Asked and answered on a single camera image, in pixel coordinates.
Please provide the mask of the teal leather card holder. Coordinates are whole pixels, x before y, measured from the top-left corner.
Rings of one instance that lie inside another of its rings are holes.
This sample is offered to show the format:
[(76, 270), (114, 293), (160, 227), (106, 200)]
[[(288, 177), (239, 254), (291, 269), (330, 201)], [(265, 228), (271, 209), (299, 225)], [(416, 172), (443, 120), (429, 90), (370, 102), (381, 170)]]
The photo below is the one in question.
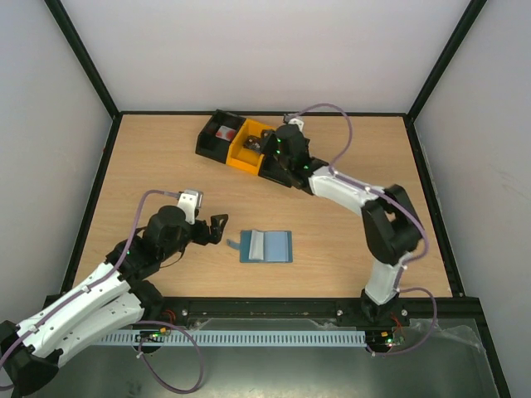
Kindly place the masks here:
[(245, 230), (240, 241), (227, 239), (227, 245), (238, 251), (241, 263), (288, 264), (293, 262), (291, 231)]

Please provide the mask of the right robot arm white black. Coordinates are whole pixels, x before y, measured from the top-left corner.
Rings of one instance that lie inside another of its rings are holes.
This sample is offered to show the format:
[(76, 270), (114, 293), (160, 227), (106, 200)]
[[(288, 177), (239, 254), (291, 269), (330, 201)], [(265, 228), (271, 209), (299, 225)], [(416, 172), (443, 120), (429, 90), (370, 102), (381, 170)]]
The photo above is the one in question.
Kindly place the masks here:
[(333, 201), (361, 217), (374, 262), (360, 307), (368, 323), (382, 323), (397, 302), (407, 266), (429, 250), (426, 231), (406, 190), (361, 182), (311, 156), (298, 119), (263, 130), (259, 149), (264, 157), (261, 177)]

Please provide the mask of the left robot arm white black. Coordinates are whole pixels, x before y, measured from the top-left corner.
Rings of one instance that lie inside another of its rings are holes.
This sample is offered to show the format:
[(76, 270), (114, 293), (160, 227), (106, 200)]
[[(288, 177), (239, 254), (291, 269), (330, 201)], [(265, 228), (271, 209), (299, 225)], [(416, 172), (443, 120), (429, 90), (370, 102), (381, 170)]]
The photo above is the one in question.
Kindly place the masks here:
[(189, 223), (182, 208), (163, 206), (69, 292), (19, 323), (2, 322), (1, 366), (14, 396), (40, 390), (71, 358), (114, 330), (158, 320), (163, 295), (149, 276), (191, 243), (219, 243), (227, 221), (221, 214)]

